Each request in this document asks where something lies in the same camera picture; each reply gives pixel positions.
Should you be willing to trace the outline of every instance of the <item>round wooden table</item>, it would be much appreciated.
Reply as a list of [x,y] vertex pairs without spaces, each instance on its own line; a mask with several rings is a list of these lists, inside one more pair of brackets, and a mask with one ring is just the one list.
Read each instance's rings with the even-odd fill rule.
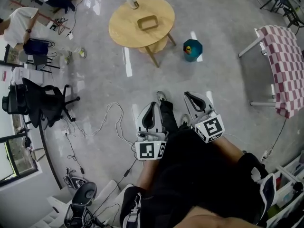
[[[176,46],[170,35],[175,14],[172,6],[165,0],[137,0],[139,8],[132,9],[126,2],[112,15],[109,22],[111,38],[126,48],[138,48],[147,52],[155,65],[159,67],[154,53],[161,51],[167,44],[168,37]],[[138,28],[137,21],[141,18],[155,15],[158,27],[146,31]]]

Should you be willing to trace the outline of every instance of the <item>shoe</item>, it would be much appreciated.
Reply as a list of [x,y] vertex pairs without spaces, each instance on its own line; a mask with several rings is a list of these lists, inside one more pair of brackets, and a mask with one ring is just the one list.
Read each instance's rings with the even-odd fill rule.
[[86,50],[81,49],[80,52],[79,52],[79,54],[80,54],[80,56],[81,56],[82,58],[86,58]]
[[167,101],[167,98],[166,98],[165,94],[163,93],[163,91],[157,91],[156,96],[157,96],[157,100],[158,100],[159,104],[162,103],[162,101]]
[[66,63],[66,65],[68,65],[70,63],[71,55],[72,55],[72,52],[69,51],[68,57],[65,57],[65,63]]
[[189,126],[190,124],[190,118],[188,114],[183,114],[180,118],[180,124]]

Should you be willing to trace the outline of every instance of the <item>wooden tray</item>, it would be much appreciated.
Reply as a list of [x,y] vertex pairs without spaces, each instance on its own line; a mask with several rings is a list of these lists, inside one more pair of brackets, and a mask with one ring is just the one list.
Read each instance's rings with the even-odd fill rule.
[[142,31],[158,27],[158,20],[155,15],[147,16],[137,20],[138,28]]

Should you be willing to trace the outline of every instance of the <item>dark pants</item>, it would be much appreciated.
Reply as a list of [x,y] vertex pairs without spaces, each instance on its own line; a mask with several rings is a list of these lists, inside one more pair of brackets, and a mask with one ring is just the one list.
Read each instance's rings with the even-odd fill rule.
[[70,0],[49,0],[46,1],[46,4],[55,8],[65,9],[65,12],[68,7],[73,11],[76,9]]
[[174,114],[173,114],[173,104],[169,101],[161,102],[161,116],[162,116],[162,126],[166,131],[169,132],[169,137],[178,131],[189,129],[185,124],[180,127],[177,126]]

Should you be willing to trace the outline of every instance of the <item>checkered tablecloth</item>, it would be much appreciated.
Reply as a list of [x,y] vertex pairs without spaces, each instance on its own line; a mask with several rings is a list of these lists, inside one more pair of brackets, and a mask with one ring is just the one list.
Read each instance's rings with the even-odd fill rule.
[[304,59],[291,29],[267,25],[258,30],[275,79],[276,111],[290,118],[303,107]]

